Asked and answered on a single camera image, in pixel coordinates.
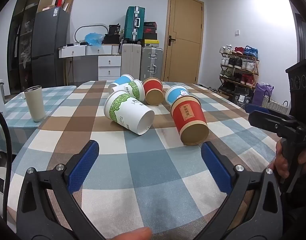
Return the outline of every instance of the woven basket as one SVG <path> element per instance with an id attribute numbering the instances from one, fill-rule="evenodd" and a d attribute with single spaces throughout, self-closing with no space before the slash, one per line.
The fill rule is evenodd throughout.
<path id="1" fill-rule="evenodd" d="M 271 99 L 269 96 L 264 96 L 264 99 L 263 99 L 263 102 L 262 102 L 262 107 L 280 112 L 282 114 L 286 114 L 287 110 L 288 110 L 288 102 L 287 102 L 287 106 L 284 106 L 284 103 L 281 105 L 278 102 L 276 102 L 275 100 Z"/>

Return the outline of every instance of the gold label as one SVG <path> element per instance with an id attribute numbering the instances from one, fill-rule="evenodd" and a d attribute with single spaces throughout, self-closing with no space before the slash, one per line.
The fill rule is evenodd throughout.
<path id="1" fill-rule="evenodd" d="M 185 105 L 180 106 L 180 111 L 181 111 L 184 121 L 194 117 L 194 113 L 192 111 L 190 104 L 185 104 Z"/>

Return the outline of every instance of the silver suitcase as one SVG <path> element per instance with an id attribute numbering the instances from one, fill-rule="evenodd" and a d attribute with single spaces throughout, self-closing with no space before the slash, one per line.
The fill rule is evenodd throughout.
<path id="1" fill-rule="evenodd" d="M 141 56 L 140 80 L 150 77 L 161 79 L 163 64 L 163 49 L 143 47 Z"/>
<path id="2" fill-rule="evenodd" d="M 134 79 L 140 78 L 141 45 L 123 44 L 121 60 L 121 75 L 129 74 Z"/>

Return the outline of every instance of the tablecloth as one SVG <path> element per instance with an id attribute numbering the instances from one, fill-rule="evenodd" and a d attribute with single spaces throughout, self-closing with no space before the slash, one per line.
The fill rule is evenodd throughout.
<path id="1" fill-rule="evenodd" d="M 110 83 L 79 86 L 34 131 L 13 162 L 9 212 L 15 217 L 29 167 L 42 171 L 65 164 L 93 139 L 100 154 L 74 197 L 104 237 L 149 226 L 153 239 L 193 239 L 226 194 L 204 164 L 200 146 L 182 144 L 165 101 L 149 106 L 154 122 L 141 136 L 107 119 L 103 106 Z M 164 91 L 174 84 L 164 82 Z M 233 164 L 262 171 L 275 155 L 276 134 L 250 126 L 248 114 L 220 95 L 185 86 L 201 102 L 210 129 L 207 140 Z M 49 196 L 60 222 L 68 226 L 54 194 Z"/>
<path id="2" fill-rule="evenodd" d="M 46 116 L 52 113 L 52 111 L 56 109 L 58 105 L 74 91 L 74 89 L 76 89 L 76 86 L 43 88 L 42 95 Z M 24 143 L 42 121 L 34 122 L 32 120 L 26 100 L 22 99 L 20 94 L 7 102 L 5 107 L 6 114 L 4 118 L 10 131 L 12 153 L 18 154 Z M 0 151 L 6 152 L 5 137 L 1 126 Z"/>

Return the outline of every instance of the wooden door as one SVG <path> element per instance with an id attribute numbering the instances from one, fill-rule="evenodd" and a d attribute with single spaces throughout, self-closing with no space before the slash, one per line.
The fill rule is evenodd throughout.
<path id="1" fill-rule="evenodd" d="M 196 83 L 203 36 L 203 2 L 171 0 L 164 81 Z"/>

